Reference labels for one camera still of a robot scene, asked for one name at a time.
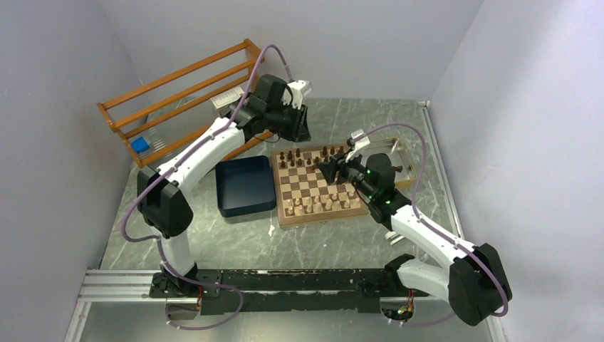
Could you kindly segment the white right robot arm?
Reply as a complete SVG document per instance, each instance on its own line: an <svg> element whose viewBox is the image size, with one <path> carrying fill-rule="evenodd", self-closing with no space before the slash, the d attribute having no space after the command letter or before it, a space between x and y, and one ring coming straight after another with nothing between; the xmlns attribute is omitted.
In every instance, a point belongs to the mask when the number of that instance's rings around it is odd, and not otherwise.
<svg viewBox="0 0 604 342"><path fill-rule="evenodd" d="M386 154L363 161L361 156L338 153L316 167L329 185L352 185L378 224L408 238L436 261L432 266L402 256L390 262L392 271L386 273L384 284L391 294L409 289L434 296L470 326L508 312L512 294L497 250L456 237L423 215L396 188L397 168Z"/></svg>

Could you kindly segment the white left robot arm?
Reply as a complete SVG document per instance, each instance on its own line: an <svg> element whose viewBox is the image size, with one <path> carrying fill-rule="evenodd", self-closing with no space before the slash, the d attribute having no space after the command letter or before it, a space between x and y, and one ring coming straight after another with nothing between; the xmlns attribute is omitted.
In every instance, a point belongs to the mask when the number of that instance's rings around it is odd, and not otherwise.
<svg viewBox="0 0 604 342"><path fill-rule="evenodd" d="M291 142L311 139L306 96L310 81L285 81L265 74L248 95L234 90L219 95L219 117L176 157L157 169L143 167L137 175L137 209L155 229L162 248L162 273L177 295L197 287L197 265L187 236L194 213L187 198L194 186L229 153L266 131Z"/></svg>

